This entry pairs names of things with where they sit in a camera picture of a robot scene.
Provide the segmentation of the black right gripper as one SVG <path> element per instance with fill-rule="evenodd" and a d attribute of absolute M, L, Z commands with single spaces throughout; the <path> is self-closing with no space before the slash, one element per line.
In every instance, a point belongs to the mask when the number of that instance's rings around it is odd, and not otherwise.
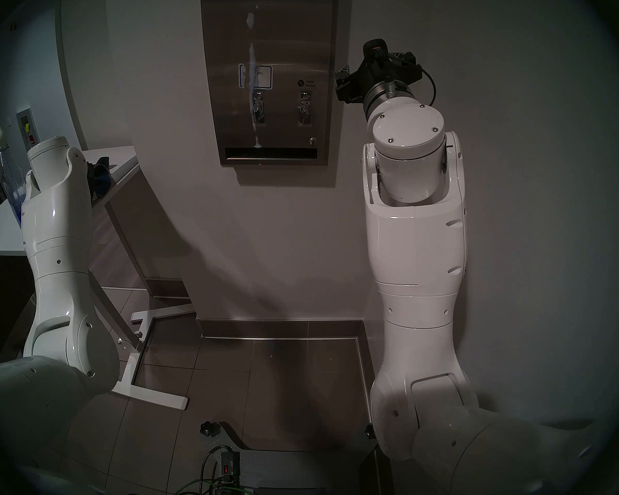
<path fill-rule="evenodd" d="M 381 87 L 388 98 L 403 87 L 421 79 L 421 65 L 412 53 L 373 53 L 351 73 L 348 66 L 335 73 L 338 100 L 347 104 L 364 103 L 371 90 Z"/>

